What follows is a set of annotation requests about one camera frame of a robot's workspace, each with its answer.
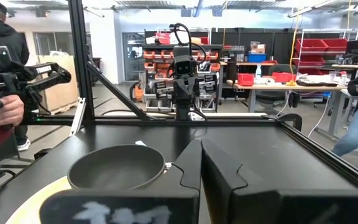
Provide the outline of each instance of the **frying pan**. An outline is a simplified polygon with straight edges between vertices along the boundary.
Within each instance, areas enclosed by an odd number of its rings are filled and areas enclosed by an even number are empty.
[[[163,174],[165,159],[155,149],[140,145],[113,146],[78,159],[68,171],[73,188],[138,189]]]

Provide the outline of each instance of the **black table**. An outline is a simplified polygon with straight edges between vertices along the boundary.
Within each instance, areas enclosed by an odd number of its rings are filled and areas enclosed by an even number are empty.
[[[88,126],[0,190],[0,224],[5,223],[33,194],[65,176],[78,158],[91,151],[143,141],[159,150],[167,162],[173,162],[192,139],[203,138],[212,140],[241,160],[252,173],[268,179],[279,189],[357,188],[326,158],[304,147],[304,143],[298,143],[301,141],[295,141],[281,124],[208,128]]]

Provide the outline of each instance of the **floor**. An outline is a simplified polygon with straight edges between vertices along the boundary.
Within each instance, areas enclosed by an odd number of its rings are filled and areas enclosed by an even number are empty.
[[[118,88],[125,93],[127,96],[129,95],[129,87],[132,83],[125,83],[122,85],[118,85]],[[109,92],[102,84],[96,84],[93,87],[93,97],[94,97],[94,107],[95,113],[97,115],[102,115],[104,112],[109,110],[116,109],[127,109],[125,105],[123,105],[112,93]],[[313,108],[313,101],[315,100],[307,100],[302,101],[297,108],[285,108],[284,113],[298,113],[303,118],[303,129],[302,132],[304,134],[309,134],[312,128],[316,125],[318,120],[320,119],[323,111],[324,105],[318,105],[317,108]],[[137,105],[143,109],[145,109],[145,105],[143,103],[137,103]],[[234,100],[224,100],[221,106],[218,106],[218,112],[246,112],[246,107],[240,103],[235,102]],[[75,108],[72,108],[70,111],[67,111],[65,114],[74,114]],[[327,128],[329,123],[329,117],[324,115],[324,118],[321,122],[321,127]],[[70,131],[70,127],[68,126],[30,126],[28,137],[32,141],[32,145],[30,149],[25,152],[21,152],[21,156],[24,158],[32,159],[33,155],[40,151],[41,149],[55,147],[57,144],[62,142],[68,137]],[[340,135],[346,133],[345,129],[340,131]],[[311,139],[320,143],[326,149],[332,149],[334,146],[334,142],[328,140],[317,132],[313,132],[310,136]],[[358,163],[358,150],[353,152],[350,155],[344,156],[344,159],[349,161],[352,164]]]

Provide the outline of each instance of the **cutting board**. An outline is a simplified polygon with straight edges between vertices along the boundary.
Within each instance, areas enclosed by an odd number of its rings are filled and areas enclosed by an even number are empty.
[[[41,224],[39,210],[42,203],[57,192],[71,189],[67,177],[62,177],[47,185],[27,199],[8,219],[6,224]]]

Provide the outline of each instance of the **wooden crate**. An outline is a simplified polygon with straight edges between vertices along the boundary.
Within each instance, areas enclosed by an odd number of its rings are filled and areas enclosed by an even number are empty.
[[[78,101],[78,85],[75,75],[73,56],[38,56],[39,63],[56,62],[71,73],[71,82],[58,84],[41,93],[44,100],[42,105],[52,114],[62,113],[76,106]]]

